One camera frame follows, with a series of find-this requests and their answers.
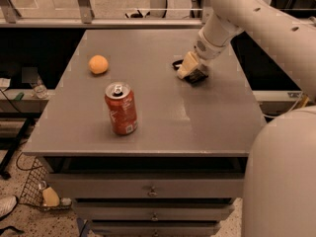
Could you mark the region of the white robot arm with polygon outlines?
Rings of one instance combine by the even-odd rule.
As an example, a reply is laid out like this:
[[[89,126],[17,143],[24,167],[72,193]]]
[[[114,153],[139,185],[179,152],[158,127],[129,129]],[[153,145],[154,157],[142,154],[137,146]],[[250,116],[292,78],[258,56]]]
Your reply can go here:
[[[210,0],[212,14],[177,71],[185,78],[240,32],[307,95],[316,97],[316,30],[270,0]],[[316,107],[276,117],[256,137],[243,192],[242,237],[316,237]]]

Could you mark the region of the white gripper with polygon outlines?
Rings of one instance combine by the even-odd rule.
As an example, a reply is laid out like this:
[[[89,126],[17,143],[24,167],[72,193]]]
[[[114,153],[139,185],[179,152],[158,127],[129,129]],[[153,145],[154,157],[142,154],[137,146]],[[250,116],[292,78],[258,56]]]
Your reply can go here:
[[[207,75],[208,66],[205,60],[216,58],[227,47],[229,41],[230,37],[226,31],[208,31],[206,28],[202,28],[197,34],[195,52],[189,51],[185,55],[177,70],[177,76],[184,79],[196,69]]]

